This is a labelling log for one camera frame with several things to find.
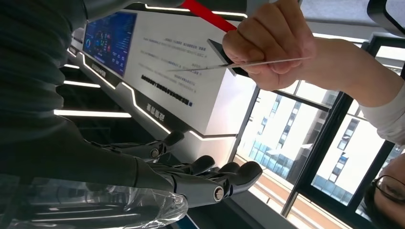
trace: display screen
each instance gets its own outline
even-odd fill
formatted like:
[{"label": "display screen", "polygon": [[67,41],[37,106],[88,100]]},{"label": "display screen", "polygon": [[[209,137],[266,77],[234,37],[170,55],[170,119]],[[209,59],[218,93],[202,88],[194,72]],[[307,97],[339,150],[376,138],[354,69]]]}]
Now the display screen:
[{"label": "display screen", "polygon": [[83,51],[123,76],[136,18],[118,12],[87,24]]}]

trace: metal screw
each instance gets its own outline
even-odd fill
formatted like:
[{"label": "metal screw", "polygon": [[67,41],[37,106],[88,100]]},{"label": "metal screw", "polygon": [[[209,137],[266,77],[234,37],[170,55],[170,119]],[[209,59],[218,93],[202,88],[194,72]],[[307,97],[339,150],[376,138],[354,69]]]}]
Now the metal screw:
[{"label": "metal screw", "polygon": [[150,157],[157,158],[159,156],[159,151],[157,149],[152,149],[150,151]]},{"label": "metal screw", "polygon": [[219,202],[222,200],[223,197],[224,197],[224,189],[221,186],[216,187],[214,191],[214,200],[216,202]]}]

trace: white sleeve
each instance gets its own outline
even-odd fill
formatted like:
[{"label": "white sleeve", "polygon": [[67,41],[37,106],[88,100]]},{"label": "white sleeve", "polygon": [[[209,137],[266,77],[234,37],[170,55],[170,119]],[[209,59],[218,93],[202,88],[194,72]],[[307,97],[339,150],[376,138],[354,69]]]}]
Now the white sleeve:
[{"label": "white sleeve", "polygon": [[405,145],[405,83],[391,102],[380,107],[360,105],[360,108],[367,121],[377,128],[381,138]]}]

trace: plastic bag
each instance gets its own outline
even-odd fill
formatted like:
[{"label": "plastic bag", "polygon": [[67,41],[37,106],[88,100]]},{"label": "plastic bag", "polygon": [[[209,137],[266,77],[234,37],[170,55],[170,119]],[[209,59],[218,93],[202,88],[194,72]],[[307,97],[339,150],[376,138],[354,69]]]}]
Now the plastic bag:
[{"label": "plastic bag", "polygon": [[22,185],[10,177],[0,175],[0,187],[8,187],[0,225],[9,229],[154,229],[188,210],[184,196],[168,191],[45,178]]}]

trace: red handle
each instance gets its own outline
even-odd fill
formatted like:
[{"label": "red handle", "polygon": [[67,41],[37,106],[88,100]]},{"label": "red handle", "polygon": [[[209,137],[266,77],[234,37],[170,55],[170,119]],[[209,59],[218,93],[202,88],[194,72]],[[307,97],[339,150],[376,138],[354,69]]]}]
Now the red handle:
[{"label": "red handle", "polygon": [[212,13],[211,10],[197,2],[196,0],[185,0],[181,5],[182,7],[189,9],[193,14],[199,16],[200,18],[206,20],[217,28],[229,32],[231,30],[236,30],[236,27],[231,23],[227,22],[221,16]]}]

